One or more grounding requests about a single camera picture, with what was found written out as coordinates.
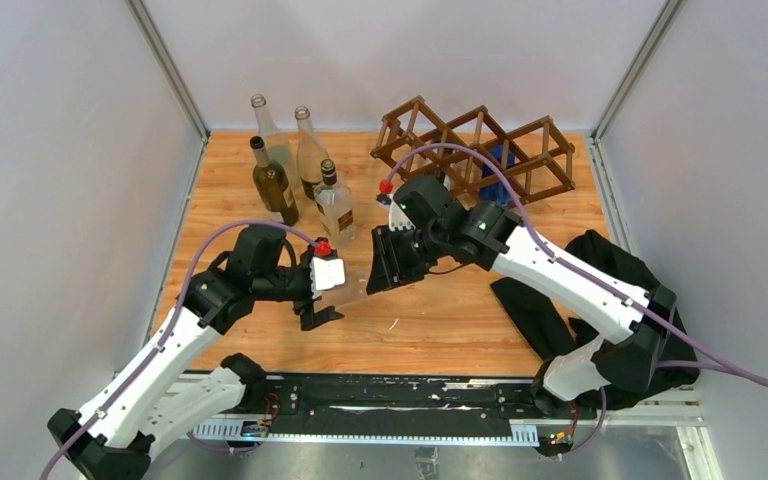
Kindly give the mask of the clear bottle gold label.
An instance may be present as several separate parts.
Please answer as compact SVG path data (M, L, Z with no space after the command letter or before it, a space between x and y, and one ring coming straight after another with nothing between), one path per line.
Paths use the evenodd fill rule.
M333 248L344 248L356 237L354 201L350 187L338 176L330 158L320 163L322 181L314 188L314 199L322 225Z

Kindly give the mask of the clear bottle black label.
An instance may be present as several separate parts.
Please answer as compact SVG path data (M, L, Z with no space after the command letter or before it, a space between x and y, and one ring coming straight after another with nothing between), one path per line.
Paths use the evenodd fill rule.
M322 182L321 162L330 155L313 127L310 110L299 106L294 114L299 136L296 153L298 175L305 196L314 200L314 189Z
M251 97L250 103L257 121L258 135L263 139L267 153L274 162L284 168L291 186L299 187L300 179L289 139L275 123L266 98L262 94L255 94Z

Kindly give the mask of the dark green wine bottle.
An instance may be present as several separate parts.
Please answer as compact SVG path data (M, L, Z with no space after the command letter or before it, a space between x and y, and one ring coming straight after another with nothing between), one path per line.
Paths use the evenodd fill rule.
M294 226L299 220L299 210L285 170L271 159L260 136L251 137L249 145L256 161L253 181L266 211L273 221Z

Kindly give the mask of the tall slim clear bottle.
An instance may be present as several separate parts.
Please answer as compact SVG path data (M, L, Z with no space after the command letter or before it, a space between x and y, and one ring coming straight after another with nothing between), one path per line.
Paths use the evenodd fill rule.
M342 312L349 306L359 303L368 297L366 285L366 277L348 276L344 284L324 291L321 301L324 306L331 306L336 311Z

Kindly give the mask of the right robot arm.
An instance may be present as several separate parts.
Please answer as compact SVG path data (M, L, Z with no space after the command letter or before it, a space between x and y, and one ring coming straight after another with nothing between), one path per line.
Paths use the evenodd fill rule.
M668 333L636 305L671 315L675 297L668 289L647 291L601 272L492 202L467 209L430 176L399 188L383 182L377 199L389 222L372 231L368 294L418 282L449 256L559 301L596 330L592 341L543 364L530 392L537 413L556 417L579 395L609 385L629 392L650 388Z

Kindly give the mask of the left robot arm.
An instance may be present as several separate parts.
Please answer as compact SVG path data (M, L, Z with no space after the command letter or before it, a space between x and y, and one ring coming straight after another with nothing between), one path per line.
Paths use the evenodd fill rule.
M309 331L340 318L335 308L315 304L345 282L344 263L327 237L271 220L220 227L197 250L176 303L139 352L80 408L61 408L49 419L58 449L41 478L66 459L87 479L141 479L171 444L213 415L234 407L258 411L266 373L243 354L227 357L195 386L167 392L256 303L290 303Z

